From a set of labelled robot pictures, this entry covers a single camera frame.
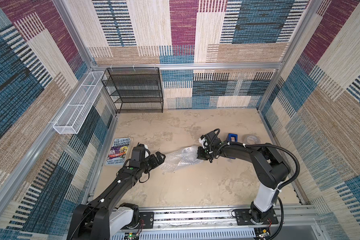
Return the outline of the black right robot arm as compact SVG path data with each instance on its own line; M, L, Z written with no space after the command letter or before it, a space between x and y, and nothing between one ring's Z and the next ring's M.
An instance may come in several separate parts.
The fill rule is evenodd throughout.
M249 215L253 224L260 225L273 214L273 206L281 189L293 182L300 171L300 167L296 167L295 174L287 179L291 168L280 155L279 150L290 153L284 148L271 144L246 145L238 142L222 142L218 145L207 144L198 147L197 158L212 162L218 157L225 157L252 163L260 186L255 200L251 203Z

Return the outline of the clear bubble wrap sheet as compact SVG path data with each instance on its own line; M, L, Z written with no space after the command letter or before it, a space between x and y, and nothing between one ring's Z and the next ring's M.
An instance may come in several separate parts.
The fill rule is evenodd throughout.
M159 166L164 172L170 173L203 162L198 159L198 146L186 147L168 154L163 164Z

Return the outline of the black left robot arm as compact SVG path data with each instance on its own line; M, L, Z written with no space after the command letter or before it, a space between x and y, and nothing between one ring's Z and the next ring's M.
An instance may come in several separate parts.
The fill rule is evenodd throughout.
M122 204L117 211L115 206L122 197L140 181L143 174L165 162L166 155L151 154L144 146L133 149L130 159L118 171L115 180L96 199L80 204L75 208L71 219L68 240L109 240L125 226L139 225L139 207Z

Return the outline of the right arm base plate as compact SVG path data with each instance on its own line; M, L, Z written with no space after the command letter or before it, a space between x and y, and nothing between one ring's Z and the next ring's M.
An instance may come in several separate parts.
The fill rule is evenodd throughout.
M232 212L238 226L251 225L277 225L279 220L273 208L266 212L259 212L254 209L235 209Z

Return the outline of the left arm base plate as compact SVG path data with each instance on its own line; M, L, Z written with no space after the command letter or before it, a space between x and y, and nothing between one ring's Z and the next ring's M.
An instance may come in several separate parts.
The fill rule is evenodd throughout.
M154 226L155 214L154 212L140 212L138 217L133 217L130 224L124 226L122 230L146 230L152 229Z

